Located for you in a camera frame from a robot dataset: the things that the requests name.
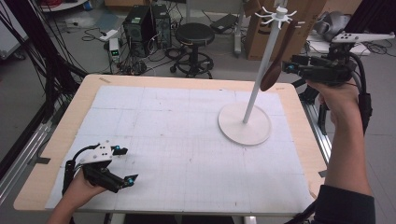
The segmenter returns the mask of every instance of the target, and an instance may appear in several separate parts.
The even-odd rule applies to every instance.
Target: round base
[[[221,131],[235,143],[256,146],[270,136],[271,121],[263,110],[253,106],[247,123],[244,116],[248,103],[235,103],[224,106],[219,113]]]

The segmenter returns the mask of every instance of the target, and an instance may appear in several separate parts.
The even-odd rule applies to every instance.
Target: table
[[[234,91],[251,91],[253,87],[253,83],[247,81],[87,76],[42,153],[42,157],[50,158],[49,164],[37,164],[35,166],[14,203],[17,210],[43,211],[45,209],[64,155],[73,144],[78,128],[90,109],[95,94],[103,85],[199,90],[228,89]],[[318,172],[325,170],[326,166],[296,91],[290,84],[277,83],[269,92],[275,92],[280,97],[310,194],[313,198],[316,198],[319,186],[323,183],[323,179]]]

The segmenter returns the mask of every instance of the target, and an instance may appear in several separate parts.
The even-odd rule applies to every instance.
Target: chair
[[[214,66],[213,60],[206,54],[198,52],[199,47],[206,46],[215,39],[212,29],[201,23],[186,23],[177,28],[176,39],[182,45],[189,47],[191,52],[182,54],[170,68],[171,72],[175,73],[178,68],[186,74],[186,77],[207,73],[212,79],[209,70]]]

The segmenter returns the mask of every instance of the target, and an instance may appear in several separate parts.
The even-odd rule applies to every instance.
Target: hanging brown utensil
[[[273,63],[271,64],[270,68],[268,68],[267,72],[265,73],[264,77],[262,78],[262,83],[260,85],[260,90],[267,91],[276,83],[277,79],[282,72],[282,58],[285,54],[286,48],[289,46],[289,43],[294,35],[294,31],[297,29],[296,26],[298,25],[297,21],[291,21],[288,29],[286,30],[285,36],[283,37],[282,45],[280,46],[279,53],[276,55]]]

